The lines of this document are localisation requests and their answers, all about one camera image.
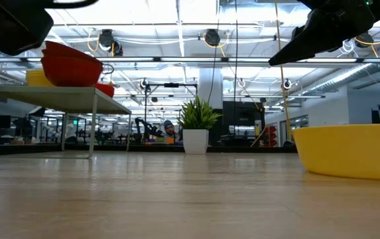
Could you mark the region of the long ceiling light strip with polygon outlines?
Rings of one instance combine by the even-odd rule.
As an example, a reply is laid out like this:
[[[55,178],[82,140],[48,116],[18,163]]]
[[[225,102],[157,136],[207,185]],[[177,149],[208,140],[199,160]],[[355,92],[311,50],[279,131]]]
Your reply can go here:
[[[0,62],[40,62],[37,57],[0,57]],[[184,62],[184,63],[268,63],[268,58],[218,58],[218,57],[97,57],[101,62]],[[295,61],[301,64],[380,64],[380,58],[309,58]]]

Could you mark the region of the green plant in white pot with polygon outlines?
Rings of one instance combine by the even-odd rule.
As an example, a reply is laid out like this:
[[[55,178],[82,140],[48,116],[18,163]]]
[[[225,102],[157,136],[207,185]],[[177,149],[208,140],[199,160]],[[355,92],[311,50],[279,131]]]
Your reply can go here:
[[[222,114],[198,96],[184,103],[178,124],[182,128],[182,142],[186,154],[204,155],[209,144],[209,130]]]

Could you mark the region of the red storage bins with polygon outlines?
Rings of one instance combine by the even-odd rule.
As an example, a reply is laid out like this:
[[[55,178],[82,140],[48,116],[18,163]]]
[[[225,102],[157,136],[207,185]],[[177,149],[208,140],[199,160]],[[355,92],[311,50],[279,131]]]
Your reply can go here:
[[[264,132],[263,146],[276,147],[277,144],[277,128],[273,125],[267,126]]]

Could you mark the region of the black aluminium table frame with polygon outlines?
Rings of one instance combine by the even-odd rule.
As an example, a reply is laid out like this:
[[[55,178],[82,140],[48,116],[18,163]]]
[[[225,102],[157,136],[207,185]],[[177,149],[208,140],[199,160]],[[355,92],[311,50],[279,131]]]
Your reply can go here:
[[[162,152],[183,153],[181,145],[95,145],[94,151],[126,151],[130,152]],[[46,153],[61,151],[61,144],[36,144],[36,145],[0,145],[0,155],[21,153]],[[296,148],[290,147],[208,147],[208,153],[297,153]]]

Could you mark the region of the silver ventilation duct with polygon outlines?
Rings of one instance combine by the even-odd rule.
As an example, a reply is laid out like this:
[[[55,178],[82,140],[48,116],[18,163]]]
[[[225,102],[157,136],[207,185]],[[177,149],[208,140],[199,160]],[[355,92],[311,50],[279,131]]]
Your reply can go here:
[[[379,71],[380,66],[380,52],[379,60],[365,59],[361,64],[353,66],[351,68],[344,68],[338,70],[332,74],[329,74],[314,84],[311,84],[309,88],[303,90],[302,95],[313,94],[314,92],[327,92],[329,90],[335,90],[340,86],[344,86],[366,77],[368,74],[373,74]]]

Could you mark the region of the black cabinet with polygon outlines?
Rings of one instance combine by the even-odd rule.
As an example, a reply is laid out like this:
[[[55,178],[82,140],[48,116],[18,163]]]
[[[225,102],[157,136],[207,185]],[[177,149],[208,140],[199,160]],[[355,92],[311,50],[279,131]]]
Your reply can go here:
[[[223,102],[224,146],[250,147],[266,126],[261,102]]]

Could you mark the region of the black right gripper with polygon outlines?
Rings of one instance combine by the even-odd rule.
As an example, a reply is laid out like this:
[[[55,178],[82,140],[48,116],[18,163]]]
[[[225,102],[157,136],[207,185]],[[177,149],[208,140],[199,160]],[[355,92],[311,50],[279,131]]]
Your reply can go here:
[[[368,31],[380,20],[380,0],[300,0],[310,8],[305,25],[292,30],[290,42],[269,59],[271,66],[315,57],[343,40]]]

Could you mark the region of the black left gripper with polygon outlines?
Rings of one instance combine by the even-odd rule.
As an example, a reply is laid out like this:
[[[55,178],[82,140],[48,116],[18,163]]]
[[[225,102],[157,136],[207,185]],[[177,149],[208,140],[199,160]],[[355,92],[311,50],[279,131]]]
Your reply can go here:
[[[37,0],[0,0],[0,52],[16,56],[40,47],[53,24]]]

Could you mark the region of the person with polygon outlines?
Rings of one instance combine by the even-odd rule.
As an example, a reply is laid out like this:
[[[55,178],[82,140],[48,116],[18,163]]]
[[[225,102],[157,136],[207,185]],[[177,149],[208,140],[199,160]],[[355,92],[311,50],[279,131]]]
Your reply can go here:
[[[163,123],[164,126],[164,141],[167,144],[179,145],[182,143],[180,134],[175,130],[173,123],[170,120],[166,120]]]

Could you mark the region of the red plastic mini bowl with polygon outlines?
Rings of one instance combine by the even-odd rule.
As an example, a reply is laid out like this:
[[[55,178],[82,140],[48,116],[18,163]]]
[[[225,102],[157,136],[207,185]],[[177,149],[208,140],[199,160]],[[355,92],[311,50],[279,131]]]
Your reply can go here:
[[[104,94],[106,94],[107,96],[109,96],[110,98],[112,98],[114,96],[114,93],[115,93],[115,88],[109,84],[95,84],[94,87],[98,90],[100,90],[101,92],[103,92]]]
[[[92,87],[103,71],[100,61],[73,56],[45,56],[41,63],[48,81],[59,87]]]
[[[70,57],[82,58],[85,60],[91,60],[92,62],[96,62],[100,65],[103,64],[101,61],[99,61],[95,57],[85,54],[84,52],[78,51],[64,44],[60,44],[60,43],[52,42],[52,41],[46,41],[45,46],[46,46],[45,49],[42,50],[42,53],[44,56],[70,56]]]

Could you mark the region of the black background gantry frame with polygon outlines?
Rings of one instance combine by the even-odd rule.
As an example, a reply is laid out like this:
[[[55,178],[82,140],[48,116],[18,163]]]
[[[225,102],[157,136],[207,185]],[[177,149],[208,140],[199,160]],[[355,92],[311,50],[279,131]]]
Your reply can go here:
[[[163,88],[179,88],[183,87],[185,88],[190,94],[183,94],[183,95],[174,95],[173,93],[170,94],[153,94],[158,87]],[[158,117],[160,119],[160,129],[158,129],[155,125],[149,123],[147,121],[147,112],[151,110],[148,110],[148,99],[151,100],[155,99],[154,102],[157,102],[159,98],[195,98],[198,93],[198,85],[197,84],[184,84],[184,83],[176,83],[176,82],[168,82],[163,84],[148,84],[146,88],[144,89],[144,119],[141,121],[138,121],[139,119],[135,119],[135,124],[137,126],[138,132],[140,132],[139,124],[141,123],[144,127],[144,135],[158,135],[161,133],[161,130],[163,129],[163,123],[164,119],[162,117]]]

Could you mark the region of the yellow plastic mini bowl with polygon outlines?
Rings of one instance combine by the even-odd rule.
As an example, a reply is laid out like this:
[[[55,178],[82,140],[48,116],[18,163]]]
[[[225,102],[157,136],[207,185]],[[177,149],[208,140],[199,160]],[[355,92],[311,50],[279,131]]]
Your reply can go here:
[[[307,171],[380,180],[380,124],[304,127],[292,134]]]
[[[26,73],[28,86],[53,87],[54,85],[46,78],[44,70],[29,70]]]

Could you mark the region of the pale green perforated rack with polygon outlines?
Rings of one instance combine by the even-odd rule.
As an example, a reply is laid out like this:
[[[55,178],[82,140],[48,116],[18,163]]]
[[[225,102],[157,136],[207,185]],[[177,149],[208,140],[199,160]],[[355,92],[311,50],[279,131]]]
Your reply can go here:
[[[64,112],[61,150],[65,150],[66,124],[70,114],[92,115],[90,146],[87,158],[94,154],[95,119],[98,114],[128,115],[132,112],[94,87],[44,87],[0,85],[0,97]]]

